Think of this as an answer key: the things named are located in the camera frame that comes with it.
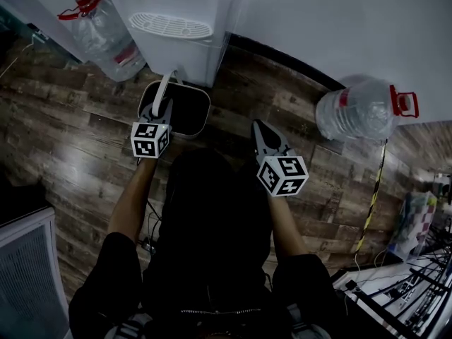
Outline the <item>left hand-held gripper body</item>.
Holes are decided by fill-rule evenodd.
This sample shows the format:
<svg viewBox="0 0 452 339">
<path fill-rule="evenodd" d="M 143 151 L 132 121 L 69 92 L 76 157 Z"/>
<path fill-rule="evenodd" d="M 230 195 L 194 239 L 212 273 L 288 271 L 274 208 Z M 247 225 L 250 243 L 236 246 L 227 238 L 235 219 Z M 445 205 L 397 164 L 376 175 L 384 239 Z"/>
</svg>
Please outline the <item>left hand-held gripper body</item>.
<svg viewBox="0 0 452 339">
<path fill-rule="evenodd" d="M 131 130 L 133 155 L 139 158 L 159 158 L 170 144 L 170 118 L 154 119 L 143 115 Z"/>
</svg>

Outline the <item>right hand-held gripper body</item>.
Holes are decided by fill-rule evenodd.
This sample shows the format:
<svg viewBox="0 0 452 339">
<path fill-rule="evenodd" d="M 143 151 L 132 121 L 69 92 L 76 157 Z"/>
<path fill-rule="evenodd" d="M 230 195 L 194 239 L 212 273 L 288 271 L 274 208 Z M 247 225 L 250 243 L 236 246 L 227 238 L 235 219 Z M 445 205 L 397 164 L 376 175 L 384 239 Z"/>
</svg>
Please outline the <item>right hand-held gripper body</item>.
<svg viewBox="0 0 452 339">
<path fill-rule="evenodd" d="M 259 169 L 257 179 L 272 197 L 297 195 L 309 178 L 304 159 L 286 146 L 282 152 L 254 150 Z"/>
</svg>

